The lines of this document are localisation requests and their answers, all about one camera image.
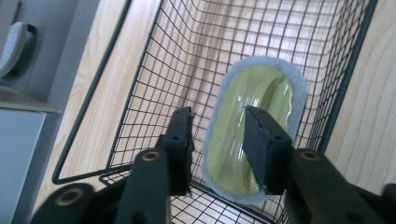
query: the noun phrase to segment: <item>wooden panel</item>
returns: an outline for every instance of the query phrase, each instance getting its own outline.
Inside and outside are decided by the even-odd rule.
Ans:
[[[326,155],[353,184],[396,182],[396,8],[378,1]]]
[[[61,177],[105,168],[123,105],[126,102],[158,4],[158,0],[133,1]],[[43,200],[54,190],[61,187],[51,183],[53,169],[113,34],[116,18],[119,17],[122,7],[122,3],[114,4],[111,0],[101,1],[98,7],[35,208],[42,204]],[[96,189],[103,187],[97,177],[80,182],[91,183]]]

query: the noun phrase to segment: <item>black wire basket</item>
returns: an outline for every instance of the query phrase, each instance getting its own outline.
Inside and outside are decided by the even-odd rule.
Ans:
[[[293,63],[308,87],[294,146],[324,152],[375,5],[376,0],[163,0],[99,179],[111,185],[129,175],[125,168],[155,146],[172,113],[191,106],[192,195],[172,197],[172,222],[288,222],[282,197],[234,204],[203,180],[201,148],[219,85],[244,57]]]

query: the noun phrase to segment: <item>bolt hole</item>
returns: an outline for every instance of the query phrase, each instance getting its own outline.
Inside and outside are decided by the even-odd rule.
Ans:
[[[132,216],[133,224],[145,224],[149,222],[149,214],[146,212],[139,212]]]
[[[320,160],[320,157],[318,156],[317,153],[315,152],[310,152],[310,151],[304,151],[301,153],[301,157],[303,157],[306,160],[309,161],[318,161]]]
[[[158,152],[147,152],[143,154],[144,161],[155,161],[158,158],[160,158],[160,154],[158,154]]]
[[[60,206],[67,206],[78,202],[84,195],[84,190],[74,188],[62,193],[57,199],[56,204]]]
[[[352,223],[364,223],[364,217],[354,212],[347,212],[346,218]]]

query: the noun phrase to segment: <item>metal wire grid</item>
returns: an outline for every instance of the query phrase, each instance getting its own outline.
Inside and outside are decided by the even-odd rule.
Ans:
[[[282,58],[303,71],[308,100],[294,145],[318,149],[368,2],[163,1],[107,168],[130,164],[138,152],[154,147],[173,111],[189,105],[195,113],[196,150],[191,171],[194,182],[205,185],[200,170],[201,147],[219,85],[233,63],[250,55]],[[128,172],[110,173],[101,180],[111,184],[125,175]],[[194,191],[190,199],[197,201],[197,195],[204,194]],[[286,221],[279,202],[276,198],[248,209],[275,222]],[[177,220],[177,209],[180,214],[190,211],[173,206]],[[205,213],[201,206],[195,210]],[[187,223],[200,220],[190,215],[195,219],[187,218]]]
[[[128,171],[104,176],[107,184],[129,175]],[[279,205],[279,197],[269,199],[271,214],[262,213],[252,207],[230,203],[221,199],[213,190],[196,182],[191,184],[191,195],[171,197],[171,221],[173,223],[285,223],[285,210]]]

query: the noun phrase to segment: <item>sponge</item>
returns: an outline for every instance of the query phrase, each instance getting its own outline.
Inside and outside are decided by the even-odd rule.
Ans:
[[[204,181],[218,195],[241,204],[264,202],[242,149],[245,107],[268,111],[294,139],[304,111],[307,87],[291,63],[272,57],[248,57],[224,77],[203,144]]]

